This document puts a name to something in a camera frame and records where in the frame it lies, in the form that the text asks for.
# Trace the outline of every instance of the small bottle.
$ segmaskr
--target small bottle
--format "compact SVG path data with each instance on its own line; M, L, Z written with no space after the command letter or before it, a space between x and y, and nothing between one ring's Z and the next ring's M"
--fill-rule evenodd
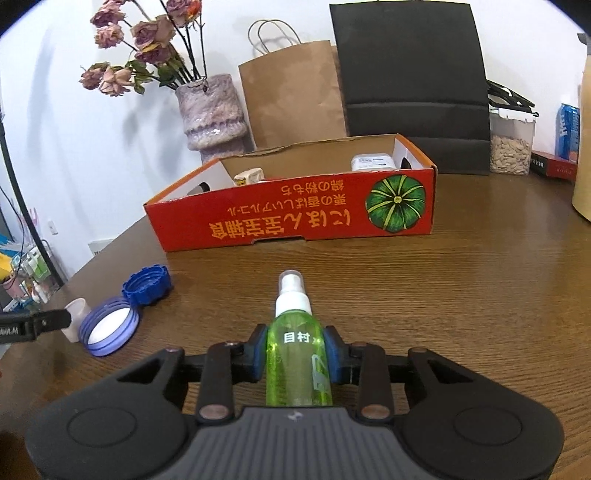
M267 333L267 405L332 405L322 326L295 270L279 277L275 321Z

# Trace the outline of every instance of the red box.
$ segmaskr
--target red box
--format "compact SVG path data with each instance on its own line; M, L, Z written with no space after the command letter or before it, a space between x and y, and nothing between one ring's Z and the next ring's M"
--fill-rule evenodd
M577 163L565 160L550 153L531 153L530 169L545 177L575 181L577 178Z
M351 172L355 155L392 153L395 171ZM260 167L268 180L236 187ZM426 235L437 167L402 135L305 142L216 160L144 205L166 252L277 238Z

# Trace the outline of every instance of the spray bottle cap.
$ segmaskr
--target spray bottle cap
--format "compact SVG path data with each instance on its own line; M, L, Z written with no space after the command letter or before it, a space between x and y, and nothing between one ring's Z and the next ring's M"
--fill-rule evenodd
M279 276L279 296L275 303L275 317L288 310L303 310L312 315L310 299L304 288L304 277L296 270L286 270Z

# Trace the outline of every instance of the sunflower seeds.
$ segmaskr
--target sunflower seeds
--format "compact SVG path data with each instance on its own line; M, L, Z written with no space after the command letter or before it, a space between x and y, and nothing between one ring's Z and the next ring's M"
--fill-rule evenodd
M513 175L530 172L531 144L520 138L491 138L491 171Z

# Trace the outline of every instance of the blue jar lid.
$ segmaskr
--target blue jar lid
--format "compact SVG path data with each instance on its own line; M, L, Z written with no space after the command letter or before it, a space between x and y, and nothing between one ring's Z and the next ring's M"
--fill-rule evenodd
M163 298L173 288L168 268L153 265L142 268L123 284L122 295L134 306L150 305Z
M115 297L92 310L80 325L79 338L94 356L119 350L133 336L139 312L123 297Z

